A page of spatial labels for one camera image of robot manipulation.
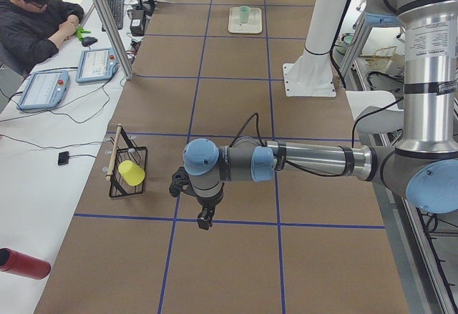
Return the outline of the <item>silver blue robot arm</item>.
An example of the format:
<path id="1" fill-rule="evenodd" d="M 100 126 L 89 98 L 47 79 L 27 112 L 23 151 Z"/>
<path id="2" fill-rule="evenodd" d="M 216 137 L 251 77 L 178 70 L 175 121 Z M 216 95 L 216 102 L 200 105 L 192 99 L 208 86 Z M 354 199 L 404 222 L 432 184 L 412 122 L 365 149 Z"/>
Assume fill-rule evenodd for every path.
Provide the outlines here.
<path id="1" fill-rule="evenodd" d="M 329 147 L 237 135 L 228 146 L 195 139 L 183 151 L 170 194 L 201 204 L 208 230 L 226 182 L 270 180 L 280 170 L 320 177 L 354 176 L 384 185 L 419 209 L 457 209 L 457 0 L 367 0 L 369 16 L 392 15 L 405 30 L 403 135 L 393 147 Z"/>

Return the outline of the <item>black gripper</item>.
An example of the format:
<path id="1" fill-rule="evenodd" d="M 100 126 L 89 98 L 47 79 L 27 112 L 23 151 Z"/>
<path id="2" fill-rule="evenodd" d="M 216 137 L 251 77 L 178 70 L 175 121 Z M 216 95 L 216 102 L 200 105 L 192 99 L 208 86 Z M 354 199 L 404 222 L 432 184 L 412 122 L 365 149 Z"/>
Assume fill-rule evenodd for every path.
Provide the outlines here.
<path id="1" fill-rule="evenodd" d="M 203 230 L 209 230 L 213 226 L 213 215 L 218 204 L 218 194 L 199 195 L 194 189 L 184 167 L 179 167 L 172 175 L 169 193 L 172 197 L 179 197 L 181 193 L 195 197 L 202 206 L 202 210 L 197 216 L 198 227 Z"/>

